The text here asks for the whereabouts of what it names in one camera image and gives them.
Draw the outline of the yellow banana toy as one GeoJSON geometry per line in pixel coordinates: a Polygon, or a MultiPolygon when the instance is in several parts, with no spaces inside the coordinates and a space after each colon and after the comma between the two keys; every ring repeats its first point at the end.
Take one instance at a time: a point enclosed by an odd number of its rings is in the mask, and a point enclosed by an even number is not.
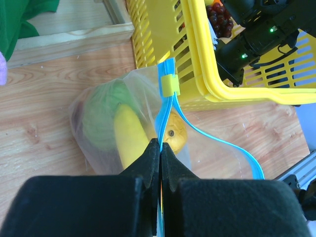
{"type": "Polygon", "coordinates": [[[116,145],[123,169],[128,168],[145,151],[149,139],[136,113],[120,104],[114,117],[116,145]]]}

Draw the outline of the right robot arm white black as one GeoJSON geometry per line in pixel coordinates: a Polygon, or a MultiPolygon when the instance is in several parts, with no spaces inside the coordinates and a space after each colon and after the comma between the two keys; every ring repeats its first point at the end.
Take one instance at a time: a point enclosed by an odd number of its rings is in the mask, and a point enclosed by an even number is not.
{"type": "Polygon", "coordinates": [[[225,0],[223,5],[244,30],[215,50],[221,80],[243,81],[244,67],[270,66],[294,53],[299,31],[316,35],[314,0],[225,0]]]}

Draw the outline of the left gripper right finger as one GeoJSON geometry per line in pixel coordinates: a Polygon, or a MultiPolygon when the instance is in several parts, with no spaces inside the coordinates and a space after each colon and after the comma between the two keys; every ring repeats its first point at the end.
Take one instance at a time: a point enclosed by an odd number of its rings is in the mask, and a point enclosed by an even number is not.
{"type": "Polygon", "coordinates": [[[166,237],[308,237],[293,190],[277,180],[201,179],[162,147],[166,237]]]}

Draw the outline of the yellow apple toy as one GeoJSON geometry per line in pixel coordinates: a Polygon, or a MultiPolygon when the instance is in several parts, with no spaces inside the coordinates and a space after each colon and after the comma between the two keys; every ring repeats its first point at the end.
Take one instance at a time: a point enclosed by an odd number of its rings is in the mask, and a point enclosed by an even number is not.
{"type": "MultiPolygon", "coordinates": [[[[149,140],[157,138],[157,134],[152,122],[142,120],[141,124],[149,140]]],[[[188,140],[187,129],[182,118],[175,110],[171,110],[169,119],[166,125],[163,142],[168,143],[174,154],[180,153],[188,140]]]]}

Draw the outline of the green cabbage toy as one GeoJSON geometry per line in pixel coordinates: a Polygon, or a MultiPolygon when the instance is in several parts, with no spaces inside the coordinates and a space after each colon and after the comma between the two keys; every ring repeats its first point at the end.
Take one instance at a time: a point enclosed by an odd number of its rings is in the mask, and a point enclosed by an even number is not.
{"type": "Polygon", "coordinates": [[[101,151],[108,151],[116,145],[114,116],[121,104],[137,109],[135,99],[122,79],[95,87],[84,104],[83,134],[101,151]]]}

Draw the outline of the clear zip top bag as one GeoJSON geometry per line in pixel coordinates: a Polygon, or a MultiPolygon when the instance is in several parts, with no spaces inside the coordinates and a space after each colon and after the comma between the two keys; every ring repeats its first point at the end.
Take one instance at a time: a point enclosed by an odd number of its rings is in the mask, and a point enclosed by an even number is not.
{"type": "MultiPolygon", "coordinates": [[[[160,147],[159,170],[158,170],[158,210],[157,210],[157,233],[164,235],[163,199],[162,199],[162,173],[160,157],[164,145],[163,137],[171,110],[175,110],[187,126],[190,122],[182,112],[178,95],[180,94],[178,76],[175,72],[175,62],[168,59],[157,66],[131,71],[118,78],[122,79],[135,99],[137,109],[132,109],[142,120],[150,120],[154,125],[157,141],[160,147]]],[[[123,169],[117,145],[108,151],[101,151],[93,146],[84,136],[82,130],[82,119],[84,104],[95,87],[82,92],[79,97],[70,105],[70,120],[72,132],[82,152],[96,172],[102,175],[118,175],[123,169]]],[[[184,148],[175,154],[181,162],[186,155],[184,148]]]]}

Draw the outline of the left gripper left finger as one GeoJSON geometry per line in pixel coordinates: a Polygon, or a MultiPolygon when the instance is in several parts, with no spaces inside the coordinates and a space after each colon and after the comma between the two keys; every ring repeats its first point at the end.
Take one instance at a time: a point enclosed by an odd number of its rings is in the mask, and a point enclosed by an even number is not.
{"type": "Polygon", "coordinates": [[[152,139],[118,175],[36,176],[19,189],[3,237],[152,237],[160,147],[152,139]]]}

